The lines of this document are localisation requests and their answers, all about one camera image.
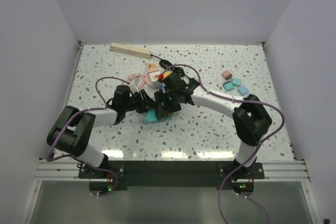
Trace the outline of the pink charger plug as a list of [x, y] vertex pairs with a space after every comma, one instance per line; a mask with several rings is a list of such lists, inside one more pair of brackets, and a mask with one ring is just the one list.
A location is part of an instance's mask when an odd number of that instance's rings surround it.
[[222, 77], [225, 79], [225, 80], [229, 80], [233, 77], [232, 73], [229, 71], [229, 70], [225, 70], [222, 72]]

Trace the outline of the blue charger plug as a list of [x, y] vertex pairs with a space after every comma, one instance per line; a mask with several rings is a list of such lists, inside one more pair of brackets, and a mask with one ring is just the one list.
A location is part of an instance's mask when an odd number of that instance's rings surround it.
[[242, 96], [242, 97], [246, 96], [249, 93], [249, 90], [246, 86], [238, 87], [237, 91], [238, 91], [239, 95]]

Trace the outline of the dark green dragon cube socket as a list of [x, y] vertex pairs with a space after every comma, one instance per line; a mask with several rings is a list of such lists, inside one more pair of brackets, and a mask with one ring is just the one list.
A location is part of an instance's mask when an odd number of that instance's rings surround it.
[[173, 114], [171, 112], [157, 109], [155, 115], [158, 120], [162, 120], [171, 117]]

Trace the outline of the teal triangular power strip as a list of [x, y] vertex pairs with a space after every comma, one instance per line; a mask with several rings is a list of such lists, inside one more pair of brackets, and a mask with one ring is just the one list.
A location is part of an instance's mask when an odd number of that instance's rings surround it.
[[161, 119], [158, 119], [155, 115], [155, 110], [149, 110], [146, 114], [145, 114], [145, 117], [144, 117], [144, 122], [146, 124], [149, 124], [149, 123], [156, 123], [156, 122], [160, 122], [160, 121], [164, 121], [164, 120], [167, 120], [168, 117], [164, 117], [164, 118], [161, 118]]

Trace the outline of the light teal charger plug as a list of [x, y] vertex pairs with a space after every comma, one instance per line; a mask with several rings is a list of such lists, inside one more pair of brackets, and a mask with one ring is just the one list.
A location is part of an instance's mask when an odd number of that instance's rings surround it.
[[242, 80], [240, 78], [233, 78], [232, 84], [235, 87], [240, 87], [242, 85]]

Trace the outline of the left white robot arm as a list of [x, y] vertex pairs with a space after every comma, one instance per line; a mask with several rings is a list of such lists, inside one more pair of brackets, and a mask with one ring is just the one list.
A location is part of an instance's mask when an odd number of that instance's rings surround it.
[[126, 85], [117, 86], [110, 104], [102, 108], [80, 110], [66, 106], [47, 136], [47, 144], [52, 150], [65, 152], [90, 166], [97, 178], [108, 174], [106, 154], [89, 144], [92, 129], [105, 125], [117, 125], [127, 112], [146, 113], [155, 107], [155, 101], [144, 90], [131, 91]]

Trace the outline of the beige power strip red sockets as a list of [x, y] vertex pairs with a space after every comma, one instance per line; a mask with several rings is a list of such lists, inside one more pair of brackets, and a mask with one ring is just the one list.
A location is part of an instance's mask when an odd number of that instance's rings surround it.
[[140, 58], [145, 58], [145, 59], [151, 58], [150, 50], [143, 49], [143, 48], [137, 48], [137, 47], [129, 46], [129, 45], [124, 45], [124, 44], [111, 43], [110, 50], [113, 52], [129, 55], [129, 56], [135, 56], [135, 57], [140, 57]]

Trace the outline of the yellow cube socket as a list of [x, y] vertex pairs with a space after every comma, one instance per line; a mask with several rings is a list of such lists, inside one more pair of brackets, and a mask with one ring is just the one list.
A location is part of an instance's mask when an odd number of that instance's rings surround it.
[[164, 77], [167, 77], [167, 76], [169, 76], [171, 73], [172, 73], [171, 71], [168, 71], [168, 70], [167, 70], [165, 73], [163, 73], [163, 75], [164, 75]]

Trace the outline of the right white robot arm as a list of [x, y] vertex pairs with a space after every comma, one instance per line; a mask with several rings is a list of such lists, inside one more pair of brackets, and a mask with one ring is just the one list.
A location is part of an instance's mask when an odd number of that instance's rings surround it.
[[202, 106], [234, 121], [240, 146], [235, 157], [234, 173], [239, 178], [246, 178], [253, 171], [256, 149], [261, 138], [268, 132], [272, 119], [257, 96], [250, 94], [246, 98], [226, 98], [219, 92], [204, 90], [195, 79], [188, 83], [175, 73], [159, 74], [158, 81], [164, 84], [164, 91], [155, 95], [158, 102], [156, 117], [160, 109], [174, 113], [181, 109], [181, 104]]

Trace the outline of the teal dual usb charger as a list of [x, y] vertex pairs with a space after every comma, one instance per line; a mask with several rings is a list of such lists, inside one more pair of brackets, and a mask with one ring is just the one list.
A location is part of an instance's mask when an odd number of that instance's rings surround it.
[[223, 88], [225, 91], [230, 91], [234, 88], [234, 85], [231, 82], [225, 82]]

